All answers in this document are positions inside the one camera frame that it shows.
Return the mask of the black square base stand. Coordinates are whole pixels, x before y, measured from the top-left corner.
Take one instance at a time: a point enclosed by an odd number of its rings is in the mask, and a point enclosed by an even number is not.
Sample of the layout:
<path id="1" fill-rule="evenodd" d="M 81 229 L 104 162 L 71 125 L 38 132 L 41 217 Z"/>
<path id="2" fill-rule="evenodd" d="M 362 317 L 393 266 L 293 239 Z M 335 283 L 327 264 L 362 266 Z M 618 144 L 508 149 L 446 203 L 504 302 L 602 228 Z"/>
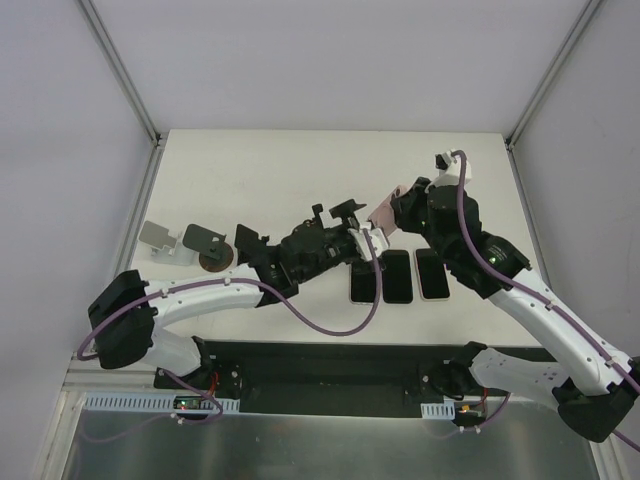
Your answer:
<path id="1" fill-rule="evenodd" d="M 271 264 L 273 246 L 269 244 L 269 237 L 260 236 L 256 231 L 243 224 L 236 226 L 234 247 L 238 256 L 238 264 L 248 264 L 250 267 Z"/>

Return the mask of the black round clamp stand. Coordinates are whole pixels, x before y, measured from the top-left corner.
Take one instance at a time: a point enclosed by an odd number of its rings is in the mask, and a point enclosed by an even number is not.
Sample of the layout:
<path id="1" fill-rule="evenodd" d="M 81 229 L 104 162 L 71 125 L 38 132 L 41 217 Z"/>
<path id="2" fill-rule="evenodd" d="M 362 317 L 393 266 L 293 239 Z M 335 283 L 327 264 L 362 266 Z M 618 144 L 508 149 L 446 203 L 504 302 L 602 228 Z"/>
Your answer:
<path id="1" fill-rule="evenodd" d="M 354 199 L 349 199 L 330 208 L 329 215 L 332 219 L 340 219 L 341 224 L 345 228 L 359 229 L 360 222 L 356 217 L 356 212 L 364 207 L 364 203 L 358 203 Z M 310 220 L 311 225 L 324 228 L 324 224 L 321 219 L 321 213 L 323 211 L 324 207 L 321 203 L 312 206 L 313 217 Z"/>

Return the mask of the aluminium frame post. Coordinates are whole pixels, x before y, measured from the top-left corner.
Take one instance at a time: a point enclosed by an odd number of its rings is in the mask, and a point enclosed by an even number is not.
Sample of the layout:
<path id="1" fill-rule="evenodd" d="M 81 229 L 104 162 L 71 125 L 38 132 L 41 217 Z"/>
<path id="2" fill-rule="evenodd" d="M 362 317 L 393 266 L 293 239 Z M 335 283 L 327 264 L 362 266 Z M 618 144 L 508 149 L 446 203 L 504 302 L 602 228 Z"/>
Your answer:
<path id="1" fill-rule="evenodd" d="M 605 5 L 605 0 L 588 0 L 584 2 L 584 5 L 572 22 L 542 77 L 536 84 L 513 128 L 506 135 L 505 145 L 508 151 L 512 151 L 523 136 L 537 111 L 542 107 L 546 97 L 559 80 L 564 68 L 578 48 L 578 45 L 591 24 Z"/>
<path id="2" fill-rule="evenodd" d="M 162 141 L 162 132 L 157 128 L 155 122 L 144 103 L 119 51 L 110 35 L 106 23 L 102 19 L 97 6 L 91 0 L 76 0 L 74 2 L 87 27 L 94 37 L 98 48 L 106 60 L 109 69 L 118 84 L 124 98 L 129 104 L 143 132 L 156 147 Z"/>

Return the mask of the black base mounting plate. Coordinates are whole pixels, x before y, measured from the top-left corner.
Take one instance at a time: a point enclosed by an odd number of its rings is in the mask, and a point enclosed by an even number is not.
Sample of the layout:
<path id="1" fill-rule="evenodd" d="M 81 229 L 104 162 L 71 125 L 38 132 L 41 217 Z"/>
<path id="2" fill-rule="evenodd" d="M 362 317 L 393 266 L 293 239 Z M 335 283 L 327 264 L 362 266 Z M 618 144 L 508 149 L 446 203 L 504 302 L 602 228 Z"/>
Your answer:
<path id="1" fill-rule="evenodd" d="M 417 418 L 460 345 L 213 341 L 215 394 L 243 413 Z"/>

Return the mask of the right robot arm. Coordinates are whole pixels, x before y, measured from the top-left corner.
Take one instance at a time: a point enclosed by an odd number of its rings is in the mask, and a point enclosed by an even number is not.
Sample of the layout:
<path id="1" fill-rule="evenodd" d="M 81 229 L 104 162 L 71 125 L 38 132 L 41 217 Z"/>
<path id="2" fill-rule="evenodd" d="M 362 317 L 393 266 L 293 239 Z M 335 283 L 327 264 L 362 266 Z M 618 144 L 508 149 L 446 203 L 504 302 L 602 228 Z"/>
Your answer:
<path id="1" fill-rule="evenodd" d="M 459 283 L 510 315 L 553 357 L 535 364 L 470 342 L 453 361 L 452 387 L 529 398 L 581 437 L 606 440 L 639 397 L 639 361 L 580 320 L 513 244 L 485 231 L 477 202 L 457 186 L 434 187 L 420 177 L 390 204 L 400 230 L 421 235 Z"/>

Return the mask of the left aluminium frame post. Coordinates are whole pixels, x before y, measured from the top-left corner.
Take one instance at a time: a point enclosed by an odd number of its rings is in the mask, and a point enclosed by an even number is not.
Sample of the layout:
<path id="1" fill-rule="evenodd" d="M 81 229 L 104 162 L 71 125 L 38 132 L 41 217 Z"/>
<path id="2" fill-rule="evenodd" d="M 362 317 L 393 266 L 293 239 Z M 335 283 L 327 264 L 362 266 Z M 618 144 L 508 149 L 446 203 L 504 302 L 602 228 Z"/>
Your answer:
<path id="1" fill-rule="evenodd" d="M 157 128 L 155 122 L 144 103 L 119 51 L 110 35 L 106 23 L 102 19 L 97 6 L 91 0 L 76 0 L 74 2 L 87 27 L 94 37 L 98 48 L 106 60 L 109 69 L 118 84 L 124 98 L 129 104 L 143 132 L 156 147 L 162 141 L 162 132 Z"/>

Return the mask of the round brown base stand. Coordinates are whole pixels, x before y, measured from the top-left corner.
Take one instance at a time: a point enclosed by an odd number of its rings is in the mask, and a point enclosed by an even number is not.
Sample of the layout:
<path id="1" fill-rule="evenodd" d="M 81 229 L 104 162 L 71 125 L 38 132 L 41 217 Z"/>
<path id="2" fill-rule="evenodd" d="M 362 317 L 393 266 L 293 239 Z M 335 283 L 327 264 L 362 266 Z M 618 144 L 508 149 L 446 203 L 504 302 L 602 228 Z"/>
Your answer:
<path id="1" fill-rule="evenodd" d="M 226 242 L 226 236 L 200 225 L 189 224 L 182 243 L 197 253 L 199 265 L 207 272 L 221 272 L 233 262 L 234 252 Z"/>

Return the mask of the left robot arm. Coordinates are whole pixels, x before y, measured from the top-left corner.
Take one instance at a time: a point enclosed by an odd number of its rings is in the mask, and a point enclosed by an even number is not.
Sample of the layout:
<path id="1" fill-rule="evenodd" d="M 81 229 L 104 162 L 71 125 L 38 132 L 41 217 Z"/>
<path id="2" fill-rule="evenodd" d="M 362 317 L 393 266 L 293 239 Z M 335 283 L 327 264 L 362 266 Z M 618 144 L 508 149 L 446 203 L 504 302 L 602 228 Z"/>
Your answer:
<path id="1" fill-rule="evenodd" d="M 169 326 L 218 311 L 289 306 L 302 284 L 342 264 L 370 261 L 376 252 L 371 223 L 354 218 L 334 227 L 306 220 L 276 245 L 239 225 L 236 248 L 237 266 L 193 279 L 118 274 L 88 308 L 91 332 L 78 358 L 96 359 L 105 370 L 141 362 L 170 371 L 188 388 L 202 388 L 212 369 L 203 342 Z"/>

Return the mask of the white phone stand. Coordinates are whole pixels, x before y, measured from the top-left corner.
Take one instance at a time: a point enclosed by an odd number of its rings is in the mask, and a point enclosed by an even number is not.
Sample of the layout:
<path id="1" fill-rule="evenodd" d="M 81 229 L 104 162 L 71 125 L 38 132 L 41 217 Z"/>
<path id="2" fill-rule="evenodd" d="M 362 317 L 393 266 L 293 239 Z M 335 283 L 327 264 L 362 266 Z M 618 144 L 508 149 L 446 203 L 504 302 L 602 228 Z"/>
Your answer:
<path id="1" fill-rule="evenodd" d="M 181 232 L 172 235 L 168 228 L 152 221 L 144 221 L 138 241 L 150 250 L 155 263 L 190 266 L 194 262 L 196 252 L 182 243 Z"/>

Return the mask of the pink phone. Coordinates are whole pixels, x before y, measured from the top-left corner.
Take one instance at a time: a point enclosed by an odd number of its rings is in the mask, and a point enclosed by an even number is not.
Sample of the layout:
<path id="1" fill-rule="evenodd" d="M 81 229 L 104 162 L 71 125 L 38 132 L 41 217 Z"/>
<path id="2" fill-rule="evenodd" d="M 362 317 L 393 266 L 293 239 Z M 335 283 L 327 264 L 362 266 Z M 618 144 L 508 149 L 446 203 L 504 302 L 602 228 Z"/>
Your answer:
<path id="1" fill-rule="evenodd" d="M 415 260 L 421 298 L 425 301 L 448 300 L 447 274 L 439 256 L 429 248 L 417 249 Z"/>
<path id="2" fill-rule="evenodd" d="M 382 230 L 386 237 L 390 237 L 397 229 L 394 210 L 391 202 L 405 195 L 408 188 L 404 185 L 396 186 L 392 192 L 372 211 L 367 220 L 375 227 Z"/>

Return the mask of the left side aluminium rail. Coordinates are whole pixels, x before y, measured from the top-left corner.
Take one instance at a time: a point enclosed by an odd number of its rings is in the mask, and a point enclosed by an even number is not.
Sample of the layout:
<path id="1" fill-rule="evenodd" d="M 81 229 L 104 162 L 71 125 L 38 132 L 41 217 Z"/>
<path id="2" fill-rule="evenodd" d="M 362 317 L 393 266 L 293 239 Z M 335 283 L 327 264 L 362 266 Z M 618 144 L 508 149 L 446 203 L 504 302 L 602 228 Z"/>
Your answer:
<path id="1" fill-rule="evenodd" d="M 118 209 L 110 217 L 99 215 L 98 251 L 106 255 L 108 262 L 100 268 L 99 288 L 95 288 L 91 301 L 124 270 L 130 267 L 136 245 L 137 233 L 147 210 L 151 190 L 163 155 L 162 141 L 145 150 L 145 156 L 129 167 L 127 175 L 111 175 L 102 182 L 108 187 L 108 200 L 118 202 Z"/>

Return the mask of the black phone white case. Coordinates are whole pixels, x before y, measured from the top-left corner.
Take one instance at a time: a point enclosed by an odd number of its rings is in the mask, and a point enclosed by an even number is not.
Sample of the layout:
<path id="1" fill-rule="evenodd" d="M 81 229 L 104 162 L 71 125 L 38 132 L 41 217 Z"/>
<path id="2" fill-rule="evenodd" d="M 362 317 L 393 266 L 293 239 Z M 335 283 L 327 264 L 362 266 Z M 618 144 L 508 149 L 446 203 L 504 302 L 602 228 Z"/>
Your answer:
<path id="1" fill-rule="evenodd" d="M 366 262 L 350 265 L 349 299 L 354 304 L 371 304 L 376 295 L 376 276 L 373 267 Z"/>

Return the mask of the right aluminium frame post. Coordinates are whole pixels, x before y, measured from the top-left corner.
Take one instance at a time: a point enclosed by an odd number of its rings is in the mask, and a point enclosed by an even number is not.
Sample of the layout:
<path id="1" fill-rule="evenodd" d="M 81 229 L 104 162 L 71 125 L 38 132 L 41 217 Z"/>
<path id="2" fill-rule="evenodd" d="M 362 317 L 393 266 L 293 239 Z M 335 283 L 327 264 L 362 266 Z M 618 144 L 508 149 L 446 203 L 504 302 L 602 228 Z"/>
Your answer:
<path id="1" fill-rule="evenodd" d="M 578 48 L 578 45 L 591 24 L 605 5 L 605 0 L 588 0 L 584 2 L 584 5 L 572 22 L 542 77 L 536 84 L 513 128 L 506 135 L 505 145 L 508 151 L 512 151 L 523 136 L 537 111 L 542 107 L 546 97 L 559 80 L 564 68 Z"/>

